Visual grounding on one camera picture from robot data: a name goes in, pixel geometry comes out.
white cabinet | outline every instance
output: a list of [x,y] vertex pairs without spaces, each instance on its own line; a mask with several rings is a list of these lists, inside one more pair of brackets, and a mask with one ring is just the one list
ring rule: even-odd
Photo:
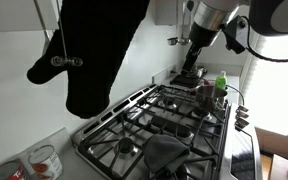
[[[37,0],[46,29],[58,29],[51,0]],[[42,30],[34,0],[0,0],[0,32]]]
[[[182,25],[183,22],[183,1],[184,0],[156,0],[156,25]],[[193,0],[195,12],[199,0]],[[189,25],[190,11],[185,8],[186,15],[184,25]]]

cable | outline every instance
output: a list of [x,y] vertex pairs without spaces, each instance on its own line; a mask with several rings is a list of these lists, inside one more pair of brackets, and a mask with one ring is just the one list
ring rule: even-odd
[[242,105],[244,106],[245,100],[244,100],[243,94],[242,94],[239,90],[237,90],[236,88],[234,88],[234,87],[232,87],[232,86],[230,86],[230,85],[226,85],[226,86],[234,89],[235,91],[237,91],[237,92],[240,94],[240,96],[241,96],[241,98],[242,98]]
[[250,46],[250,21],[249,19],[246,17],[246,16],[241,16],[242,18],[244,18],[246,21],[247,21],[247,24],[248,24],[248,32],[247,32],[247,50],[253,54],[255,57],[259,58],[259,59],[262,59],[262,60],[266,60],[266,61],[270,61],[270,62],[277,62],[277,63],[286,63],[288,62],[288,59],[273,59],[273,58],[269,58],[269,57],[265,57],[265,56],[262,56],[260,54],[258,54],[251,46]]

kitchen towel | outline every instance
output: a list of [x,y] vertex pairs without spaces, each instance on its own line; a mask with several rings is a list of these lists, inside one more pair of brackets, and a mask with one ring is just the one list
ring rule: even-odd
[[152,173],[174,173],[190,153],[189,147],[175,137],[155,134],[143,145],[144,162]]
[[91,118],[109,105],[111,86],[149,0],[63,0],[61,20],[68,56],[83,60],[81,67],[55,67],[51,58],[64,57],[56,30],[46,53],[29,69],[28,79],[43,84],[63,71],[68,74],[68,111]]

burner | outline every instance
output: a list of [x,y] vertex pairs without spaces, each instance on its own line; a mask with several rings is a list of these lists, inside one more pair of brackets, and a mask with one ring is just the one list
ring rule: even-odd
[[118,157],[121,159],[131,159],[138,151],[132,142],[132,139],[124,137],[122,138],[118,144],[115,146],[115,153],[117,153],[118,148],[121,148]]
[[206,112],[199,107],[195,107],[195,109],[192,112],[192,116],[197,118],[203,118],[206,121],[212,119],[211,113]]
[[176,177],[174,177],[174,174],[169,175],[167,173],[163,173],[163,174],[159,175],[155,180],[176,180],[176,179],[178,179],[178,180],[190,180],[191,178],[183,172],[190,174],[189,169],[184,164],[182,164],[175,171]]
[[175,104],[175,98],[173,97],[165,97],[163,101],[160,101],[158,105],[162,107],[167,107],[168,109],[176,109],[177,105]]

black oven mitt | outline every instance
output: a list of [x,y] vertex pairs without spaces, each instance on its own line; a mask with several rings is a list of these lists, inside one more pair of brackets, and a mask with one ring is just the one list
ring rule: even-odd
[[109,105],[111,86],[148,4],[149,0],[63,0],[67,54],[82,59],[83,65],[52,66],[52,57],[64,57],[56,30],[46,53],[28,71],[28,79],[43,84],[67,70],[68,111],[81,118],[98,115]]
[[155,134],[143,145],[144,162],[152,173],[174,173],[190,153],[189,147],[175,137]]

